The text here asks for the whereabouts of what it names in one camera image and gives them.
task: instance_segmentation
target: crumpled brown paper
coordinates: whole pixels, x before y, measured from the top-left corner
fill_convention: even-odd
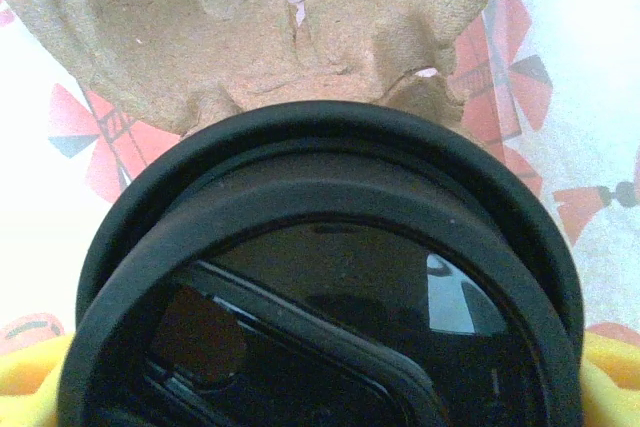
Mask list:
[[[87,90],[184,134],[265,105],[372,102],[456,128],[453,42],[487,0],[8,0]],[[416,76],[426,68],[438,73]]]

